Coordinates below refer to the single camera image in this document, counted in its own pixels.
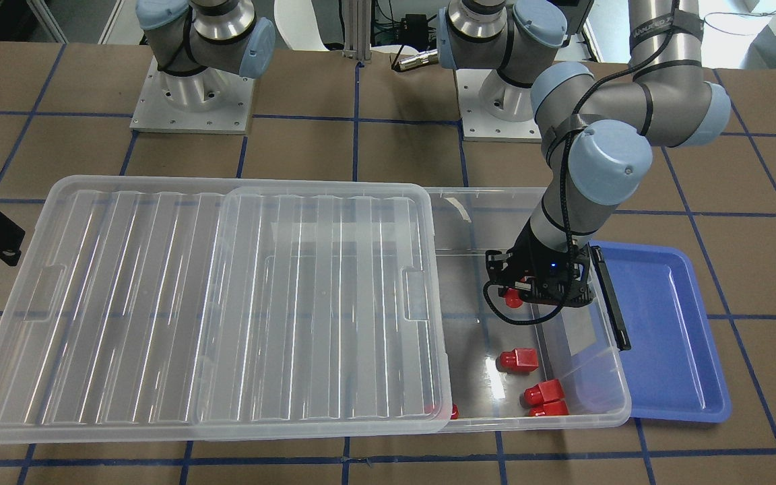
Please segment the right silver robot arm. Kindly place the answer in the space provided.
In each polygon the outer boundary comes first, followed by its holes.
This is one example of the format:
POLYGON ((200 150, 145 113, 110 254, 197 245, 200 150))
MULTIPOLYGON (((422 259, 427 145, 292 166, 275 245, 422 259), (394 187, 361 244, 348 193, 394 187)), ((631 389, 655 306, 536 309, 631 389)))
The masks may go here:
POLYGON ((131 128, 138 132, 240 134, 254 79, 271 62, 276 28, 250 1, 138 1, 153 52, 131 128))

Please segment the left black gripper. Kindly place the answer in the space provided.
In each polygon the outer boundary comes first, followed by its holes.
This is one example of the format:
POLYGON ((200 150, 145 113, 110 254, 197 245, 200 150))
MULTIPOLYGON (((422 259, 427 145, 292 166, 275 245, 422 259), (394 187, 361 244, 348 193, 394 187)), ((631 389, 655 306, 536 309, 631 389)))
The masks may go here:
POLYGON ((515 288, 530 304, 558 306, 566 297, 564 306, 579 308, 594 300, 588 246, 573 247, 570 252, 554 251, 525 225, 508 251, 486 251, 484 257, 488 282, 498 288, 500 298, 505 289, 515 288))

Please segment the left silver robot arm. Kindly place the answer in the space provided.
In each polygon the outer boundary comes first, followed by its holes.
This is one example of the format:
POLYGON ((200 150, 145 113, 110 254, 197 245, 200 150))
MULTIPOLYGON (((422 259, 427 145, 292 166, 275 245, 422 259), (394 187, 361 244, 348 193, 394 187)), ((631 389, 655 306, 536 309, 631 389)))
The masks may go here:
POLYGON ((452 1, 437 16, 441 67, 489 69, 520 92, 552 181, 508 251, 489 251, 484 298, 507 306, 591 300, 587 243, 637 190, 658 146, 701 146, 729 122, 723 86, 703 79, 696 1, 631 1, 629 64, 598 79, 556 62, 569 20, 550 1, 452 1))

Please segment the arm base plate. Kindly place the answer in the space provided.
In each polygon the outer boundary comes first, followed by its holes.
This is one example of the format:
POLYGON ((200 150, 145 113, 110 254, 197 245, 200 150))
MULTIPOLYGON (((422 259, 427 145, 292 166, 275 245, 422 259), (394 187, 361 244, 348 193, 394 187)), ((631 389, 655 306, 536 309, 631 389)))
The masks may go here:
POLYGON ((129 124, 156 134, 246 135, 257 81, 207 68, 190 77, 161 73, 151 59, 129 124))
POLYGON ((493 69, 459 69, 455 83, 466 141, 542 141, 529 88, 509 85, 493 69))

